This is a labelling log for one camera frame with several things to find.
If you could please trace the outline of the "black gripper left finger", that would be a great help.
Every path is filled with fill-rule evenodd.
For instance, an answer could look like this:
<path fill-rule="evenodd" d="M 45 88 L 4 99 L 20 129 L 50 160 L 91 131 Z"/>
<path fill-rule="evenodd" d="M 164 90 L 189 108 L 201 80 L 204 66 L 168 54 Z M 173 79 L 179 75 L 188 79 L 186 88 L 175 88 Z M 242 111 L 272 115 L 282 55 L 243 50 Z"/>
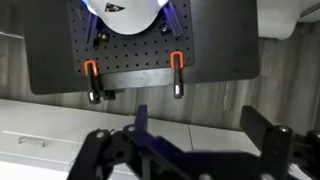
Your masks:
<path fill-rule="evenodd" d="M 134 123 L 124 128 L 129 144 L 126 164 L 140 180 L 186 180 L 179 160 L 184 152 L 164 137 L 150 134 L 147 126 L 148 106 L 140 105 Z"/>

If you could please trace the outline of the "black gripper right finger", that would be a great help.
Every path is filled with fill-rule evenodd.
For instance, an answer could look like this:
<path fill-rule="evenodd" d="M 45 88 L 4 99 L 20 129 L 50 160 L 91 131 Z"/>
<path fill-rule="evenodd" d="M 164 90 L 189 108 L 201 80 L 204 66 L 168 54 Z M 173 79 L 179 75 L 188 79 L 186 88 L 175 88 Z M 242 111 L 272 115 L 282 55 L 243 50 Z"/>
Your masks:
<path fill-rule="evenodd" d="M 286 180 L 293 149 L 293 131 L 284 125 L 273 125 L 251 106 L 243 106 L 240 127 L 260 151 L 258 175 Z"/>

